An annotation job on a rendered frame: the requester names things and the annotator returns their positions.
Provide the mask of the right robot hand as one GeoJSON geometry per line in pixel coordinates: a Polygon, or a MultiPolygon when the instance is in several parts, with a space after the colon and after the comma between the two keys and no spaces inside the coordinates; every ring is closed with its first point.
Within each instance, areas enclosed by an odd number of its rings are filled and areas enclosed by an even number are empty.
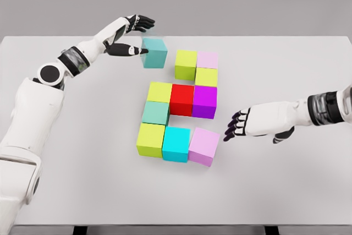
{"type": "Polygon", "coordinates": [[[273,134],[273,143],[288,139],[295,129],[296,110],[288,102],[253,105],[232,116],[223,141],[236,136],[264,136],[273,134]]]}

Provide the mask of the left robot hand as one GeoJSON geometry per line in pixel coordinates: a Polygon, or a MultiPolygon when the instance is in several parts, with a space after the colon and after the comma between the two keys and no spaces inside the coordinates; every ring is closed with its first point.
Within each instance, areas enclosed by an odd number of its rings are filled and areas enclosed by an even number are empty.
{"type": "Polygon", "coordinates": [[[120,17],[98,32],[93,39],[102,45],[103,52],[110,54],[115,49],[116,41],[131,31],[146,32],[154,27],[155,21],[143,15],[120,17]]]}

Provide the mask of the teal cube block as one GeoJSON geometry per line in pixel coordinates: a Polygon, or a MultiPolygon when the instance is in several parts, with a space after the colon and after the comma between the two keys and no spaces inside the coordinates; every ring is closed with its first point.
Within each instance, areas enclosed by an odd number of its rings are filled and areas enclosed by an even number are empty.
{"type": "Polygon", "coordinates": [[[141,55],[144,68],[164,68],[168,50],[162,39],[143,38],[142,48],[148,50],[141,55]]]}

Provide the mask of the purple cube block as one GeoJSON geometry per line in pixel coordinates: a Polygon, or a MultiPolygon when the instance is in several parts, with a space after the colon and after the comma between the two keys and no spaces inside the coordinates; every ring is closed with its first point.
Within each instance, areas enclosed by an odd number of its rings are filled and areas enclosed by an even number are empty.
{"type": "Polygon", "coordinates": [[[217,109],[217,87],[195,86],[192,117],[214,119],[217,109]]]}

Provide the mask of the light pink cube block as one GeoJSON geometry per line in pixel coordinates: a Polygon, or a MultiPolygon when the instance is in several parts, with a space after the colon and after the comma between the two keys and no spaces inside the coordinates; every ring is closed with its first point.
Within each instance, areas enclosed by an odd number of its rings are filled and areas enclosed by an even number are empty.
{"type": "Polygon", "coordinates": [[[220,134],[196,127],[189,145],[188,160],[211,167],[220,134]]]}
{"type": "Polygon", "coordinates": [[[197,62],[196,66],[198,68],[218,68],[218,53],[217,52],[197,52],[197,62]]]}

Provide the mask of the yellow-green cube block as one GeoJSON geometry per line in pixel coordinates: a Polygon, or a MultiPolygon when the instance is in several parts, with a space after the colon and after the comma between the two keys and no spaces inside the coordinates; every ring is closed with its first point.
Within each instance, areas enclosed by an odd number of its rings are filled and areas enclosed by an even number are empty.
{"type": "Polygon", "coordinates": [[[177,50],[175,58],[175,78],[178,80],[195,80],[197,52],[177,50]]]}
{"type": "Polygon", "coordinates": [[[162,158],[165,125],[141,123],[136,142],[140,156],[162,158]]]}
{"type": "Polygon", "coordinates": [[[218,70],[213,68],[196,68],[195,85],[217,87],[218,70]]]}
{"type": "Polygon", "coordinates": [[[172,85],[172,83],[150,82],[147,101],[169,103],[172,85]]]}

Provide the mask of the red cube block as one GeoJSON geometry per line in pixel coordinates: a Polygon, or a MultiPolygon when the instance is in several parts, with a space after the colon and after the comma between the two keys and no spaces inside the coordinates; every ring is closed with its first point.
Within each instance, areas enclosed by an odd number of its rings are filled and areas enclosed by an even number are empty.
{"type": "Polygon", "coordinates": [[[194,86],[173,84],[170,98],[170,114],[176,116],[192,116],[194,86]]]}

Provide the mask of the mint green cube block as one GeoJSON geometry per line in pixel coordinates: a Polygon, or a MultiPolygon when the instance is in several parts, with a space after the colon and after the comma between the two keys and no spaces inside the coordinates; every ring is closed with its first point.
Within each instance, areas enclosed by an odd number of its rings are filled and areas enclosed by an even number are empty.
{"type": "Polygon", "coordinates": [[[146,101],[142,122],[148,124],[168,125],[169,103],[146,101]]]}

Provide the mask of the cyan cube block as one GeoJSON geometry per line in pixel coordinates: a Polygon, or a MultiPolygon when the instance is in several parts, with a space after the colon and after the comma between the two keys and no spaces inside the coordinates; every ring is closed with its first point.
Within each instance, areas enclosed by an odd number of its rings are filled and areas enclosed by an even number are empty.
{"type": "Polygon", "coordinates": [[[166,161],[187,163],[190,129],[167,126],[162,145],[162,157],[166,161]]]}

